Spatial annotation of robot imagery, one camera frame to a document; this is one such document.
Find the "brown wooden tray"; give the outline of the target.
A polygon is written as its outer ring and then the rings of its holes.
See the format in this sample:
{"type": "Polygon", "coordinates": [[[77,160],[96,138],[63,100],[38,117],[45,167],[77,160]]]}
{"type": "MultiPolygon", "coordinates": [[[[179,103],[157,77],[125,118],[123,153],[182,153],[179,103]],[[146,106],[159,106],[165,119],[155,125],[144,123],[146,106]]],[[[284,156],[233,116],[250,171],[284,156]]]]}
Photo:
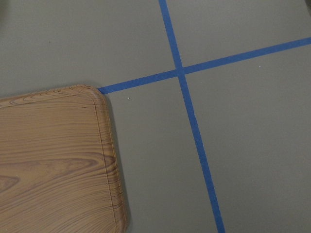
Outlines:
{"type": "Polygon", "coordinates": [[[104,96],[74,85],[0,100],[0,230],[123,233],[128,226],[104,96]]]}

